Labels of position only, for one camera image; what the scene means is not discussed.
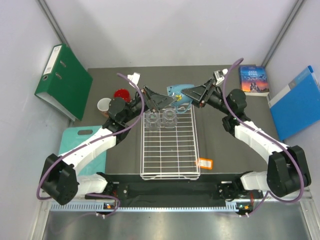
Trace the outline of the blue mug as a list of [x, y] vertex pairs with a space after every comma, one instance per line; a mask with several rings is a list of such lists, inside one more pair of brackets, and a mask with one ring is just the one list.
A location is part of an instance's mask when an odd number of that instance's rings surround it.
[[176, 101], [171, 105], [175, 107], [177, 114], [184, 114], [190, 109], [193, 100], [186, 96], [182, 90], [193, 87], [195, 87], [194, 84], [176, 84], [166, 87], [167, 95], [176, 98]]

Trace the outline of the red mug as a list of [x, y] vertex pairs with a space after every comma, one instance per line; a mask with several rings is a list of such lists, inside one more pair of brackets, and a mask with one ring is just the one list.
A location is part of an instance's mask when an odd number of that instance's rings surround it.
[[114, 98], [122, 98], [126, 103], [129, 103], [131, 101], [130, 92], [124, 88], [116, 90], [113, 94], [113, 97]]

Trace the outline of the clear glass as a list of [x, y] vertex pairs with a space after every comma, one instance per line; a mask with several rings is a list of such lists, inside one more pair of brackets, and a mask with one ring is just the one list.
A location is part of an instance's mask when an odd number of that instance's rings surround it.
[[178, 117], [175, 108], [166, 108], [162, 113], [162, 125], [165, 128], [173, 129], [177, 126]]
[[160, 114], [148, 111], [145, 115], [145, 127], [150, 132], [157, 132], [161, 128]]

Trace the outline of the pink floral mug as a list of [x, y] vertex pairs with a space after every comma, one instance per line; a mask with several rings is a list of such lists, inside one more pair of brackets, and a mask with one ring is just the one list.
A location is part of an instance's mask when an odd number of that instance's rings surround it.
[[109, 110], [110, 102], [111, 102], [111, 99], [106, 97], [106, 98], [100, 99], [97, 103], [97, 109], [106, 118], [109, 117], [108, 110]]

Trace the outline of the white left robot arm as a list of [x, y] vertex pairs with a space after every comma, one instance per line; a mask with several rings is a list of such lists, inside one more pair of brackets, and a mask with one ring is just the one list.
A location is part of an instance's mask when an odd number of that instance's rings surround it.
[[60, 156], [52, 153], [45, 159], [37, 190], [43, 190], [47, 199], [54, 199], [60, 205], [91, 193], [109, 198], [114, 187], [103, 174], [80, 176], [82, 169], [127, 137], [132, 128], [128, 122], [138, 121], [148, 110], [156, 113], [175, 101], [175, 97], [156, 93], [147, 86], [138, 89], [130, 102], [121, 97], [113, 98], [109, 103], [108, 119], [93, 136]]

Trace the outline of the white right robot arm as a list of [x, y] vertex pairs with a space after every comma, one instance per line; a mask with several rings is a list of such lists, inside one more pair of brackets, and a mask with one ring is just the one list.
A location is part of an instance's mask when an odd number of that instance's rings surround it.
[[298, 145], [281, 143], [259, 129], [244, 113], [247, 102], [242, 90], [233, 89], [225, 96], [218, 86], [206, 82], [185, 88], [182, 93], [197, 108], [209, 105], [226, 114], [222, 119], [225, 131], [247, 144], [266, 161], [266, 171], [245, 172], [236, 179], [233, 192], [237, 197], [245, 198], [252, 190], [261, 190], [281, 198], [312, 183], [304, 150]]

